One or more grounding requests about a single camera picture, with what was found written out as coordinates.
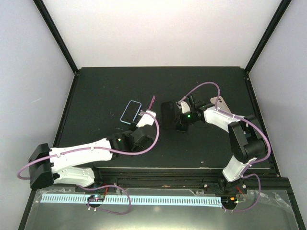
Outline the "black phone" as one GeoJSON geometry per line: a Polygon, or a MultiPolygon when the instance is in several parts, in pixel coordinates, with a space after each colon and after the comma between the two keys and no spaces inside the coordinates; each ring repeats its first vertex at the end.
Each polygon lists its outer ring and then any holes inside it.
{"type": "Polygon", "coordinates": [[[164,130],[173,130],[176,127],[176,113],[174,103],[163,102],[160,105],[161,111],[161,126],[164,130]]]}

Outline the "black case magenta rim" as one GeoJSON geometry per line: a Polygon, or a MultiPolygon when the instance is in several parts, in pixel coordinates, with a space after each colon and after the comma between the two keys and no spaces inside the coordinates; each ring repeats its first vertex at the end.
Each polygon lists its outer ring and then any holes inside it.
{"type": "Polygon", "coordinates": [[[152,96],[152,99],[151,99],[150,104],[148,106],[148,110],[151,110],[154,101],[155,101],[155,95],[152,96]]]}

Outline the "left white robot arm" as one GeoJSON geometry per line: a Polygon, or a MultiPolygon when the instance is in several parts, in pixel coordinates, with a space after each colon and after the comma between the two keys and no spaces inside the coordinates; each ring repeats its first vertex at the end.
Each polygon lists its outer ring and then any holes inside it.
{"type": "Polygon", "coordinates": [[[160,134],[156,113],[146,110],[134,130],[115,133],[92,143],[50,148],[47,143],[37,146],[28,160],[31,189],[42,189],[54,184],[77,184],[98,191],[103,179],[85,165],[110,161],[116,154],[136,156],[150,151],[160,134]]]}

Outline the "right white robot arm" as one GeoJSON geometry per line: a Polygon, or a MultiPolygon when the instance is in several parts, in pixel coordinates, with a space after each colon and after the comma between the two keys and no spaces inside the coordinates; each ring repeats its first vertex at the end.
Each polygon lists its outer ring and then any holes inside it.
{"type": "Polygon", "coordinates": [[[177,130],[187,131],[189,125],[202,121],[222,129],[229,135],[232,157],[217,182],[219,190],[229,194],[258,157],[269,152],[269,144],[266,143],[255,116],[237,116],[213,103],[195,103],[192,95],[187,99],[187,102],[177,102],[177,130]]]}

